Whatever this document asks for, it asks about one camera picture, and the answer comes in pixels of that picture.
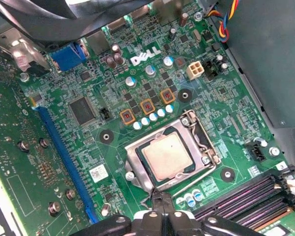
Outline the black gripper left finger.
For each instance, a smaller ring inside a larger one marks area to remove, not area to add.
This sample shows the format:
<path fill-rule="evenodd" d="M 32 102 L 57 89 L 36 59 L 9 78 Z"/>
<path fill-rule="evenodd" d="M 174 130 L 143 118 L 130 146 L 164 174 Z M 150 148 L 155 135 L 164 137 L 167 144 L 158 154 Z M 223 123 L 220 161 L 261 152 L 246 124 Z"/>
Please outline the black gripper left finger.
<path fill-rule="evenodd" d="M 163 236 L 164 201 L 161 193 L 151 198 L 151 210 L 138 211 L 134 219 L 116 214 L 73 233 L 74 236 Z"/>

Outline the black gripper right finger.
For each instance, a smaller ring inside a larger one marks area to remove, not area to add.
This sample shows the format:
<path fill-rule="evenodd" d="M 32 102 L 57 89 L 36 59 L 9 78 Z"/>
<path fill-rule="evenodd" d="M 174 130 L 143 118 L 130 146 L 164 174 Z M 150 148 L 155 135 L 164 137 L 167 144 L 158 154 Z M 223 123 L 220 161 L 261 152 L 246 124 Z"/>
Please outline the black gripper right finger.
<path fill-rule="evenodd" d="M 164 193 L 166 236 L 260 236 L 261 233 L 217 215 L 201 221 L 189 211 L 177 210 L 172 196 Z"/>

